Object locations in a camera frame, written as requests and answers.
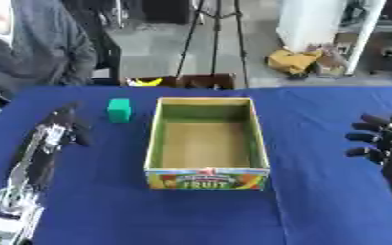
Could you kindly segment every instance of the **open box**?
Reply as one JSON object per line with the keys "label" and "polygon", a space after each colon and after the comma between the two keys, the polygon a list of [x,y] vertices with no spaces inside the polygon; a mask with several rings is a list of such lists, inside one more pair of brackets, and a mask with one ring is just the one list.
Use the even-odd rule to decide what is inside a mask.
{"label": "open box", "polygon": [[151,189],[263,189],[269,163],[250,98],[159,98],[145,160]]}

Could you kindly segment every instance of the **sleeve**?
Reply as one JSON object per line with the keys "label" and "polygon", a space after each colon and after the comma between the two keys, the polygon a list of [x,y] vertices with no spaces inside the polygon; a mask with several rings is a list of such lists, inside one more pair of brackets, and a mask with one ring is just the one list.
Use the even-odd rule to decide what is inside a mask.
{"label": "sleeve", "polygon": [[59,83],[63,85],[90,84],[97,63],[94,46],[85,30],[76,23],[59,2],[57,3],[57,10],[57,21],[69,57],[68,67]]}

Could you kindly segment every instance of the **gray jacket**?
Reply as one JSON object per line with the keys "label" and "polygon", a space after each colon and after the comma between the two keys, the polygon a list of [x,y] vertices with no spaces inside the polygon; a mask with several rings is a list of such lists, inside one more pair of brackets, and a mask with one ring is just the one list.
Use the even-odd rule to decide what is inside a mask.
{"label": "gray jacket", "polygon": [[14,95],[34,85],[90,82],[95,50],[58,0],[11,0],[13,48],[0,41],[0,90]]}

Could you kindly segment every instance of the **gray floor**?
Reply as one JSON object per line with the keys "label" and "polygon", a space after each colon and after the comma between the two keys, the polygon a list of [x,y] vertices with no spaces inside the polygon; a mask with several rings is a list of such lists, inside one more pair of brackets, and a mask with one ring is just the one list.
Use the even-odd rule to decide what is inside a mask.
{"label": "gray floor", "polygon": [[[205,9],[212,11],[208,1]],[[233,11],[232,0],[224,0],[223,13]],[[248,52],[249,84],[252,88],[279,86],[356,86],[392,85],[392,75],[368,76],[357,72],[342,79],[308,78],[289,82],[263,63],[266,54],[278,48],[275,28],[279,15],[278,0],[243,0],[243,26],[245,46]],[[212,54],[212,21],[206,19],[197,27],[183,73],[209,73]],[[132,25],[111,32],[121,45],[123,57],[121,75],[128,77],[162,76],[175,74],[189,26],[179,25]],[[236,73],[236,86],[244,86],[239,59],[236,22],[234,18],[222,21],[218,56],[218,72]]]}

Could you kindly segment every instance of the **metal robotic hand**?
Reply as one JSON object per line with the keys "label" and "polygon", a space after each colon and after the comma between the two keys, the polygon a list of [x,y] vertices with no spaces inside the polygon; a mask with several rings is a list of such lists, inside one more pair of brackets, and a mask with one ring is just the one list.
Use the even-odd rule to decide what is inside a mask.
{"label": "metal robotic hand", "polygon": [[0,189],[0,245],[28,245],[44,211],[43,196],[56,156],[70,143],[89,145],[90,126],[77,116],[77,103],[57,108],[29,132],[11,159]]}
{"label": "metal robotic hand", "polygon": [[346,135],[350,141],[361,141],[371,144],[371,147],[353,148],[346,152],[348,157],[364,156],[375,164],[382,165],[382,174],[388,181],[392,190],[392,116],[384,119],[364,114],[363,122],[354,122],[355,130],[365,132],[352,132]]}

